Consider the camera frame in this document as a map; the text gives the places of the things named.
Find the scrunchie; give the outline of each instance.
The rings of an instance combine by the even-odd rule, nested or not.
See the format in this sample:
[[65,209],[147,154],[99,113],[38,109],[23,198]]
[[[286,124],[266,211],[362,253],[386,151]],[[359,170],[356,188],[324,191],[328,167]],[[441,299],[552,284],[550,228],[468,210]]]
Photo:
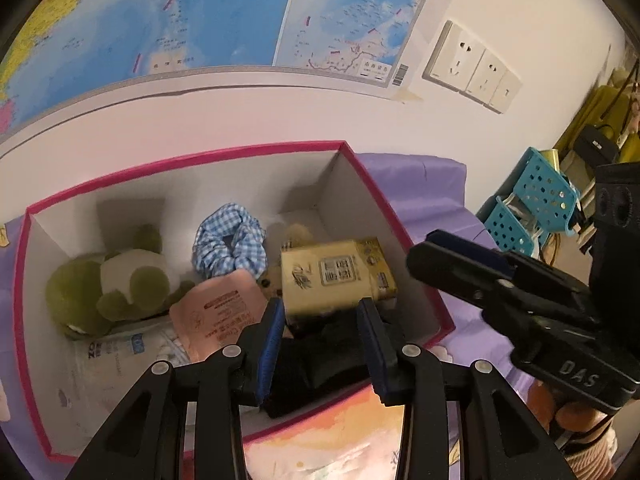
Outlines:
[[[233,235],[231,250],[224,237]],[[210,215],[198,228],[192,263],[205,279],[248,270],[257,280],[267,268],[262,243],[266,233],[260,222],[241,205],[229,203]]]

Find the pink packet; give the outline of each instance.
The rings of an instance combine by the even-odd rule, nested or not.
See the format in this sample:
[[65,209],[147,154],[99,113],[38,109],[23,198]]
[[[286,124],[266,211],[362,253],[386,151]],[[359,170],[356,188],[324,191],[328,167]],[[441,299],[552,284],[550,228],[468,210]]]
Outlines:
[[192,363],[238,342],[242,329],[262,318],[267,300],[244,269],[206,280],[169,309],[175,332]]

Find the white wall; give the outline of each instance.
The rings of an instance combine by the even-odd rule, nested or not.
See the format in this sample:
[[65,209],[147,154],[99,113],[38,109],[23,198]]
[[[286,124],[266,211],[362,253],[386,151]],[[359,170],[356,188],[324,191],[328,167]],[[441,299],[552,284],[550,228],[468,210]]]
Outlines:
[[527,146],[551,147],[603,65],[608,60],[612,68],[620,59],[624,39],[600,0],[453,0],[444,18],[475,32],[522,79],[506,114],[420,78],[436,38],[424,41],[424,62],[408,88],[417,100],[404,103],[311,88],[209,89],[140,99],[60,124],[0,159],[0,221],[127,166],[305,139],[345,139],[357,152],[455,158],[468,167],[466,205],[476,210]]

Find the purple cloth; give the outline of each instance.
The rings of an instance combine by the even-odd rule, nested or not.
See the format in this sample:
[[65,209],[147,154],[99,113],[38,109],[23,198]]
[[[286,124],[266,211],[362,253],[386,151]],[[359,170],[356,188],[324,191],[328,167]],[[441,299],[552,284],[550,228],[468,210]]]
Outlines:
[[[414,243],[429,232],[445,229],[475,240],[486,247],[494,242],[481,222],[464,207],[466,167],[463,164],[423,155],[365,153],[358,158],[389,200]],[[8,397],[11,420],[2,430],[35,480],[59,480],[69,465],[51,463],[40,448],[28,415],[17,373],[12,319],[12,281],[15,251],[22,218],[7,224],[11,244],[0,249],[0,380]],[[532,379],[509,361],[511,345],[507,338],[486,325],[480,311],[447,294],[443,299],[456,329],[441,343],[457,364],[469,365],[476,359],[491,361],[522,396]],[[454,418],[450,428],[457,428]],[[457,439],[457,429],[449,432]],[[460,477],[459,465],[450,468],[450,478]]]

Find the blue logo on package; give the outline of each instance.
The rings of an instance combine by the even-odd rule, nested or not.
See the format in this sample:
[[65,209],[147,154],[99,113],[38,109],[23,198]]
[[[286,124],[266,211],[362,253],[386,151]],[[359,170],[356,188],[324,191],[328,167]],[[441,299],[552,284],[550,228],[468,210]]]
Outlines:
[[142,334],[131,336],[131,347],[134,354],[142,354],[145,351],[145,342],[142,341]]

